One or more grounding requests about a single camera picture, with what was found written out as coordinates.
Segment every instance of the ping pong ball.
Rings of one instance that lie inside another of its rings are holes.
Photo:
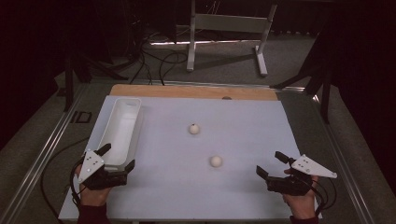
[[[222,165],[222,158],[220,156],[214,156],[210,158],[210,164],[213,167],[220,167]]]
[[[197,124],[192,124],[189,128],[189,132],[191,134],[198,134],[199,133],[199,126]]]

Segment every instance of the sleeve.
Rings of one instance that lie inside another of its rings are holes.
[[[106,204],[103,206],[81,205],[77,224],[111,224],[107,218]]]
[[[291,224],[319,224],[318,217],[312,217],[309,219],[297,219],[294,216],[290,217]]]

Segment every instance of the white stand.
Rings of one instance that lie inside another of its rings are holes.
[[[189,56],[187,60],[187,71],[194,70],[195,61],[195,29],[206,30],[221,30],[234,32],[248,32],[262,34],[262,40],[259,46],[256,46],[257,62],[260,68],[260,74],[264,77],[268,75],[265,66],[262,50],[264,49],[265,41],[271,29],[273,17],[276,12],[277,5],[272,4],[270,13],[267,18],[254,17],[236,17],[224,15],[209,15],[195,13],[195,0],[191,0],[191,36],[189,46]]]

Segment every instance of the human hand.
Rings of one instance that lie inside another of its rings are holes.
[[[79,176],[82,165],[76,168],[76,175]],[[102,206],[106,204],[107,196],[112,188],[91,190],[83,184],[79,185],[81,205]]]
[[[290,174],[290,169],[285,170],[285,174]],[[312,175],[314,183],[312,187],[316,186],[318,176]],[[315,192],[311,189],[304,196],[291,196],[289,194],[282,194],[283,201],[290,207],[291,213],[297,219],[309,219],[315,217]]]

